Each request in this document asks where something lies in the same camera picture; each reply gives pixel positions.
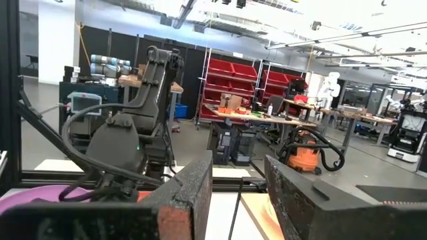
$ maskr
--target white robot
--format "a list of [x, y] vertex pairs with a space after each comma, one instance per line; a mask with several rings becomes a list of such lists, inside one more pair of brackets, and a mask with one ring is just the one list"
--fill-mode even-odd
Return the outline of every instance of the white robot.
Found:
[[321, 101], [319, 107], [329, 109], [334, 97], [340, 94], [341, 86], [337, 84], [339, 77], [340, 73], [337, 72], [331, 72], [325, 77], [325, 81], [317, 94], [318, 101]]

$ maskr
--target blue container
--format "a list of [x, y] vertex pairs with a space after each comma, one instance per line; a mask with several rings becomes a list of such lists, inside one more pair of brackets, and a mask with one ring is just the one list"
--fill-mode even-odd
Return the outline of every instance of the blue container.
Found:
[[187, 105], [176, 103], [175, 105], [175, 118], [187, 117]]

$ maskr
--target cable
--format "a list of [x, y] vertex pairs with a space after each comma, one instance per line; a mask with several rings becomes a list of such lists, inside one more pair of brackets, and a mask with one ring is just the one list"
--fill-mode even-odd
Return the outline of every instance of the cable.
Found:
[[[153, 49], [153, 51], [155, 53], [156, 64], [154, 65], [153, 73], [151, 76], [151, 79], [154, 79], [154, 75], [155, 75], [155, 72], [157, 70], [157, 61], [159, 59], [159, 52], [158, 52], [158, 49], [156, 46], [150, 46], [147, 48], [148, 51], [150, 49]], [[155, 186], [160, 186], [162, 184], [162, 182], [157, 180], [157, 179], [147, 177], [144, 175], [139, 175], [137, 173], [133, 173], [131, 171], [121, 169], [119, 167], [114, 167], [114, 166], [105, 164], [103, 162], [100, 162], [100, 161], [98, 161], [98, 160], [96, 160], [90, 156], [82, 154], [80, 151], [78, 151], [73, 146], [73, 144], [71, 143], [70, 138], [69, 138], [70, 124], [72, 122], [74, 122], [76, 119], [80, 118], [81, 116], [85, 115], [86, 113], [88, 113], [90, 111], [109, 108], [109, 107], [117, 107], [117, 108], [125, 108], [125, 109], [142, 108], [145, 105], [145, 102], [148, 98], [148, 94], [149, 94], [150, 89], [151, 89], [151, 83], [149, 82], [147, 85], [147, 88], [145, 89], [145, 92], [143, 93], [141, 104], [138, 106], [129, 106], [129, 105], [124, 105], [124, 104], [120, 104], [120, 103], [108, 103], [108, 104], [96, 105], [96, 106], [88, 107], [82, 111], [79, 111], [78, 113], [76, 113], [73, 116], [71, 116], [70, 118], [68, 118], [68, 120], [66, 120], [66, 122], [64, 123], [63, 128], [62, 128], [62, 138], [63, 138], [63, 142], [64, 142], [64, 145], [67, 148], [67, 150], [69, 150], [71, 152], [71, 154], [73, 156], [75, 156], [76, 158], [81, 159], [82, 161], [88, 163], [90, 166], [97, 168], [99, 170], [102, 170], [102, 171], [105, 171], [108, 173], [112, 173], [115, 175], [121, 175], [121, 176], [127, 177], [127, 178], [135, 180], [135, 181], [143, 181], [145, 183], [149, 183], [149, 184], [152, 184]]]
[[74, 21], [74, 23], [75, 23], [75, 26], [78, 28], [78, 31], [79, 31], [80, 41], [81, 41], [81, 45], [83, 46], [83, 50], [85, 51], [85, 54], [86, 54], [87, 64], [89, 65], [89, 68], [91, 68], [91, 61], [89, 60], [89, 55], [87, 54], [87, 51], [86, 51], [85, 41], [83, 40], [83, 36], [81, 35], [81, 30], [85, 26], [83, 24], [78, 25], [76, 21]]

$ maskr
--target light fixture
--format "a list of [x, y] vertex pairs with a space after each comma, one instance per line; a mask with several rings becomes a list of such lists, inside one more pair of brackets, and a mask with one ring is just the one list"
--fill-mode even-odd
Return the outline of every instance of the light fixture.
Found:
[[341, 63], [327, 67], [427, 67], [427, 64]]
[[330, 42], [334, 42], [334, 41], [356, 39], [356, 38], [368, 37], [368, 36], [385, 35], [385, 34], [390, 34], [390, 33], [399, 33], [399, 32], [403, 32], [403, 31], [411, 31], [411, 30], [417, 30], [417, 29], [423, 29], [423, 28], [427, 28], [427, 22], [414, 23], [414, 24], [403, 25], [403, 26], [399, 26], [399, 27], [389, 27], [386, 29], [375, 30], [375, 31], [366, 31], [363, 33], [353, 33], [353, 34], [344, 35], [344, 36], [327, 37], [324, 39], [302, 41], [299, 43], [291, 43], [291, 44], [280, 43], [280, 44], [276, 44], [276, 45], [272, 45], [272, 46], [266, 46], [266, 49], [279, 49], [279, 48], [283, 48], [283, 47], [293, 47], [293, 46], [296, 46], [296, 44], [298, 44], [298, 46], [310, 45], [310, 44], [313, 44], [313, 42], [314, 43], [330, 43]]
[[290, 43], [288, 44], [288, 47], [296, 47], [296, 46], [301, 46], [301, 45], [307, 45], [307, 44], [314, 44], [316, 42], [314, 41], [308, 41], [308, 42], [303, 42], [303, 43]]
[[348, 64], [340, 64], [339, 67], [365, 67], [366, 64], [363, 63], [348, 63]]
[[390, 34], [390, 33], [399, 33], [403, 31], [423, 29], [426, 27], [427, 27], [427, 22], [423, 22], [423, 23], [410, 24], [410, 25], [404, 25], [399, 27], [390, 27], [383, 30], [369, 31], [368, 34], [369, 36], [384, 35], [384, 34]]
[[353, 34], [353, 35], [347, 35], [347, 36], [341, 36], [341, 37], [331, 37], [328, 39], [320, 39], [319, 42], [320, 43], [329, 43], [329, 42], [333, 42], [333, 41], [355, 39], [355, 38], [359, 38], [359, 37], [363, 37], [362, 34], [359, 33], [359, 34]]

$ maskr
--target black cable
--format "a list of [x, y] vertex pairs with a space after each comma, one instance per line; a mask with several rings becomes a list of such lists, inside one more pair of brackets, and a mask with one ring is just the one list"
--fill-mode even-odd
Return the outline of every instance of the black cable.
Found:
[[[152, 79], [154, 79], [154, 75], [155, 75], [155, 72], [157, 70], [157, 61], [159, 58], [159, 53], [158, 53], [157, 47], [155, 47], [155, 46], [150, 46], [150, 47], [148, 47], [147, 50], [150, 50], [150, 49], [153, 49], [153, 51], [155, 53], [155, 62], [156, 62], [156, 64], [154, 65], [154, 68], [153, 68], [152, 76], [151, 76], [151, 80], [152, 80]], [[157, 179], [147, 177], [144, 175], [140, 175], [137, 173], [133, 173], [131, 171], [121, 169], [119, 167], [114, 167], [114, 166], [105, 164], [103, 162], [100, 162], [100, 161], [98, 161], [98, 160], [96, 160], [90, 156], [82, 154], [80, 151], [78, 151], [73, 146], [73, 144], [70, 142], [70, 138], [69, 138], [69, 126], [77, 118], [85, 115], [86, 113], [88, 113], [90, 111], [94, 111], [97, 109], [104, 109], [104, 108], [108, 108], [108, 107], [117, 107], [117, 108], [126, 108], [126, 109], [142, 108], [145, 105], [145, 102], [148, 98], [148, 94], [149, 94], [150, 89], [151, 89], [151, 83], [148, 83], [147, 88], [145, 89], [145, 92], [143, 93], [141, 104], [138, 106], [129, 106], [129, 105], [121, 104], [121, 103], [108, 103], [108, 104], [96, 105], [96, 106], [88, 107], [82, 111], [79, 111], [78, 113], [76, 113], [73, 116], [71, 116], [70, 118], [68, 118], [68, 120], [66, 120], [66, 122], [64, 123], [63, 128], [62, 128], [62, 138], [63, 138], [63, 142], [64, 142], [64, 145], [67, 148], [67, 150], [69, 150], [74, 157], [81, 159], [82, 161], [88, 163], [91, 167], [94, 167], [96, 169], [99, 169], [99, 170], [102, 170], [102, 171], [105, 171], [108, 173], [112, 173], [115, 175], [121, 175], [121, 176], [127, 177], [127, 178], [135, 180], [135, 181], [143, 181], [145, 183], [149, 183], [149, 184], [152, 184], [155, 186], [160, 186], [162, 184], [162, 182], [157, 180]]]
[[166, 174], [166, 173], [164, 173], [164, 174], [160, 175], [160, 177], [168, 177], [169, 179], [171, 179], [171, 178], [172, 178], [172, 176], [171, 176], [171, 175]]

